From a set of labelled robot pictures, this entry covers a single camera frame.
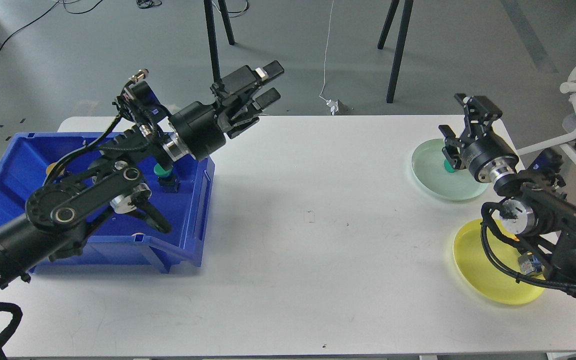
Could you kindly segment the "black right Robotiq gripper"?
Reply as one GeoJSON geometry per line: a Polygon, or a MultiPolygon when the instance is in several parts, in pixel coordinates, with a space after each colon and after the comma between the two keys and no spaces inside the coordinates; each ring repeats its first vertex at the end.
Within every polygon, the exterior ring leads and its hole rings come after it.
{"type": "Polygon", "coordinates": [[[487,96],[454,94],[462,106],[465,128],[457,136],[449,125],[439,125],[444,137],[442,153],[455,170],[467,170],[479,183],[518,183],[518,156],[493,132],[503,110],[487,96]]]}

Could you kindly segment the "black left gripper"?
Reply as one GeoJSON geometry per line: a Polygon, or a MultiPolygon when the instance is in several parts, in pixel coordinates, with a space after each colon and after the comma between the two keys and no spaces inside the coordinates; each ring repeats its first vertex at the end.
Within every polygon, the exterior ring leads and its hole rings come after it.
{"type": "Polygon", "coordinates": [[[234,139],[258,123],[260,115],[281,99],[276,88],[270,88],[254,97],[260,89],[285,73],[285,68],[274,60],[255,69],[244,65],[216,80],[210,87],[215,105],[221,111],[221,129],[217,125],[212,105],[194,101],[172,114],[167,122],[172,129],[164,137],[163,150],[172,161],[191,155],[201,162],[226,144],[226,134],[234,139]]]}

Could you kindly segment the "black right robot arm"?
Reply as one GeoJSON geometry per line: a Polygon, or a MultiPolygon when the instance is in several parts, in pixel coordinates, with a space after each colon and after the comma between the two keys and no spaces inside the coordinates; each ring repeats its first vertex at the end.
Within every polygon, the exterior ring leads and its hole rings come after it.
{"type": "Polygon", "coordinates": [[[480,241],[487,260],[516,283],[576,298],[576,205],[558,192],[557,171],[517,170],[519,156],[493,130],[503,112],[487,96],[456,93],[464,112],[458,136],[438,127],[445,164],[490,183],[499,202],[481,207],[480,241]]]}

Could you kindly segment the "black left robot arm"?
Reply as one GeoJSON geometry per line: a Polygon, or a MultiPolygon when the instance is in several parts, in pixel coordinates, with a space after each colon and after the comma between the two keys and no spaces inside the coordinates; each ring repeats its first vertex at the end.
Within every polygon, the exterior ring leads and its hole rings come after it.
{"type": "MultiPolygon", "coordinates": [[[[112,214],[169,233],[172,226],[150,203],[138,164],[152,157],[169,171],[187,155],[205,159],[281,98],[275,88],[258,92],[284,71],[278,61],[256,69],[244,65],[215,80],[212,104],[194,101],[173,114],[147,84],[149,71],[138,70],[115,98],[118,113],[105,132],[58,159],[25,201],[23,214],[0,226],[0,289],[18,278],[30,282],[30,269],[44,259],[81,255],[112,214]]],[[[0,301],[0,360],[22,316],[18,305],[0,301]]]]}

